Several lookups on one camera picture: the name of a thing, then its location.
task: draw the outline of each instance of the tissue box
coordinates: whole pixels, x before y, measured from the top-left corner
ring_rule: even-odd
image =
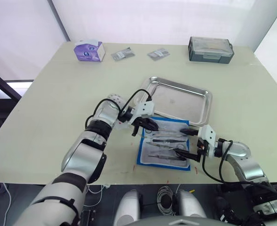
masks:
[[[101,62],[105,55],[104,45],[101,41],[79,41],[75,45],[73,51],[80,61]]]

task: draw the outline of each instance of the white table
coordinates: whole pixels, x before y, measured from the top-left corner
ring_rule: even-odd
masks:
[[[0,182],[48,183],[60,174],[65,153],[97,103],[110,93],[128,99],[151,76],[209,90],[209,124],[217,136],[247,144],[270,181],[277,182],[277,84],[250,49],[234,47],[232,61],[224,65],[190,62],[187,46],[104,46],[102,63],[80,62],[73,43],[65,43],[42,70],[0,129]],[[111,58],[129,46],[135,57]],[[156,62],[147,56],[162,47],[171,55]],[[136,165],[140,137],[131,131],[111,133],[95,184],[215,183],[194,161],[191,172]],[[216,177],[219,161],[206,162]],[[223,173],[225,180],[237,180],[228,163]]]

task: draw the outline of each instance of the stainless steel tray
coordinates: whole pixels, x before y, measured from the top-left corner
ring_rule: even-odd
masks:
[[[167,118],[189,120],[190,125],[203,126],[208,122],[212,94],[204,89],[183,85],[159,77],[150,77],[143,85],[155,103],[155,113]],[[135,104],[147,99],[143,92]]]

